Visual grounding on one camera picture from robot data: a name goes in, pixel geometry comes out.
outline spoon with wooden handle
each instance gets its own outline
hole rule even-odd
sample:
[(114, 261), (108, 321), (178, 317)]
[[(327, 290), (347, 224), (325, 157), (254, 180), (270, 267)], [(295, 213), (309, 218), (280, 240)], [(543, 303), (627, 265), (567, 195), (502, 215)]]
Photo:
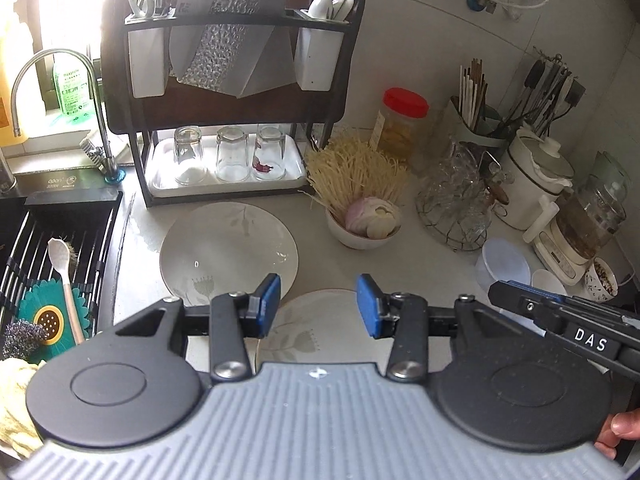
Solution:
[(74, 301), (74, 295), (71, 292), (71, 282), (69, 281), (69, 247), (67, 247), (64, 241), (58, 238), (52, 238), (49, 240), (47, 252), (49, 253), (51, 265), (56, 269), (62, 279), (62, 288), (65, 291), (66, 314), (69, 318), (69, 324), (71, 325), (71, 332), (74, 335), (74, 341), (79, 345), (84, 342), (84, 333), (80, 326), (78, 311), (76, 310), (76, 302)]

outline countertop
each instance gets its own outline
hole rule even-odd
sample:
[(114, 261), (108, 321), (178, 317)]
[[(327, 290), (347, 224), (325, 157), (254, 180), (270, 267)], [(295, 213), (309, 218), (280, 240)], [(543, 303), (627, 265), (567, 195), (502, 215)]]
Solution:
[[(435, 240), (417, 215), (411, 186), (402, 200), (402, 228), (394, 240), (372, 251), (357, 251), (343, 246), (329, 233), (324, 210), (304, 194), (281, 195), (239, 200), (272, 213), (291, 232), (298, 246), (298, 275), (287, 300), (321, 288), (354, 289), (356, 277), (368, 272), (385, 292), (404, 291), (419, 294), (436, 306), (453, 306), (460, 294), (474, 294), (488, 303), (486, 293), (476, 282), (478, 252), (454, 252)], [(146, 209), (138, 194), (129, 217), (122, 250), (114, 304), (114, 323), (131, 316), (169, 295), (160, 274), (159, 255), (169, 228), (180, 216), (203, 203), (157, 206)], [(490, 237), (503, 237), (516, 244), (525, 255), (531, 272), (543, 268), (533, 249), (516, 231), (494, 218)], [(580, 294), (580, 286), (569, 289)], [(246, 340), (250, 358), (256, 340)], [(208, 370), (206, 337), (192, 337), (187, 359), (196, 370)], [(441, 370), (450, 362), (448, 338), (431, 338), (430, 370)]]

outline chopsticks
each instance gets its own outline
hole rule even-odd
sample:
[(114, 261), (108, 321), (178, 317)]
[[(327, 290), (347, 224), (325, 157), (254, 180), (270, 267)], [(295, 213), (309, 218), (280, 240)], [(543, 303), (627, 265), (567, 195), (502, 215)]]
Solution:
[(485, 106), (486, 89), (481, 59), (473, 59), (469, 68), (460, 65), (458, 113), (473, 132), (478, 127), (480, 110)]

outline sink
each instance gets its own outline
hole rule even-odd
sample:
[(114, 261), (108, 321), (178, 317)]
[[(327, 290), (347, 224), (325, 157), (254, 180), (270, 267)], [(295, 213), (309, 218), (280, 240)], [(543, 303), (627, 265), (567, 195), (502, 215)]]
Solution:
[(52, 237), (67, 241), (78, 256), (70, 278), (86, 300), (88, 330), (95, 335), (113, 319), (118, 252), (128, 214), (122, 207), (126, 190), (108, 186), (95, 169), (17, 178), (12, 195), (0, 198), (0, 348), (4, 329), (29, 288), (60, 278), (47, 257)]

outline glass cup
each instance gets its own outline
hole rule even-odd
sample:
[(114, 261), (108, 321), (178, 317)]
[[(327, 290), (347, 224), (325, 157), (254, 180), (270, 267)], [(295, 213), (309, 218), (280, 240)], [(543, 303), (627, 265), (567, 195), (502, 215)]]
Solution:
[(284, 147), (286, 136), (273, 124), (260, 124), (255, 136), (252, 167), (259, 180), (278, 180), (285, 173)]
[(216, 177), (223, 182), (242, 182), (249, 176), (249, 135), (238, 126), (218, 131)]
[(197, 184), (207, 175), (202, 152), (202, 132), (183, 126), (174, 132), (174, 178), (180, 184)]

